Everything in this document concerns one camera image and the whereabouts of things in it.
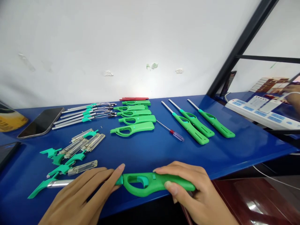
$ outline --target black phone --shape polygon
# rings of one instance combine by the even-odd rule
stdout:
[[[18,136],[19,139],[44,135],[51,130],[53,123],[65,109],[63,107],[46,109],[32,121]]]
[[[14,142],[14,143],[0,146],[0,171],[3,170],[5,165],[8,163],[8,161],[14,155],[14,153],[18,149],[19,145],[20,145],[20,142]]]

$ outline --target phone screen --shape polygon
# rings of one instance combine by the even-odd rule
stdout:
[[[35,134],[44,133],[55,120],[58,119],[58,116],[61,114],[63,108],[53,108],[44,110],[28,127],[23,130],[18,138],[23,138]]]

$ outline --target wire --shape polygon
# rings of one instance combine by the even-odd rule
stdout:
[[[277,181],[277,182],[279,182],[279,183],[282,183],[282,184],[284,184],[284,185],[287,185],[287,186],[289,186],[289,187],[291,187],[291,188],[295,188],[295,189],[300,190],[300,188],[294,187],[294,186],[292,186],[292,185],[283,183],[283,182],[281,182],[281,181],[279,181],[279,180],[276,180],[276,179],[274,179],[274,178],[272,178],[272,177],[269,177],[269,176],[265,175],[263,172],[259,171],[255,166],[253,166],[253,167],[254,167],[254,169],[256,169],[258,172],[260,172],[262,175],[264,175],[264,176],[266,176],[266,177],[268,177],[268,178],[270,178],[270,179],[272,179],[272,180],[274,180],[274,181]]]
[[[224,95],[224,99],[225,99],[226,102],[228,102],[228,99],[226,98],[226,96],[227,96],[228,94],[230,94],[230,93],[231,93],[231,92],[227,92],[226,95]]]
[[[293,94],[293,93],[298,93],[298,94],[300,94],[300,92],[290,92],[290,93],[286,93],[286,94],[284,94],[283,96],[281,96],[279,99],[277,99],[276,101],[279,102],[279,101],[283,100],[283,99],[284,99],[286,96],[288,96],[289,94]]]

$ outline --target white power strip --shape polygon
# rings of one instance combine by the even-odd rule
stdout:
[[[300,122],[296,120],[292,120],[290,118],[281,116],[273,112],[269,112],[269,113],[261,112],[259,110],[248,107],[246,103],[247,102],[244,102],[239,99],[233,99],[230,100],[225,105],[225,107],[273,130],[300,129]]]

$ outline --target hand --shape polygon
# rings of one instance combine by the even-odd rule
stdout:
[[[282,91],[284,92],[300,92],[300,85],[289,85]],[[293,93],[287,96],[287,101],[294,107],[300,105],[300,94]]]
[[[205,169],[174,161],[154,170],[158,174],[172,174],[192,182],[197,192],[191,197],[179,184],[167,181],[165,188],[172,194],[174,203],[180,202],[197,224],[238,225],[237,221],[214,188]]]
[[[57,194],[39,224],[97,224],[106,200],[120,187],[115,183],[124,168],[125,164],[121,164],[116,170],[105,167],[87,170]],[[87,202],[87,198],[107,178]]]

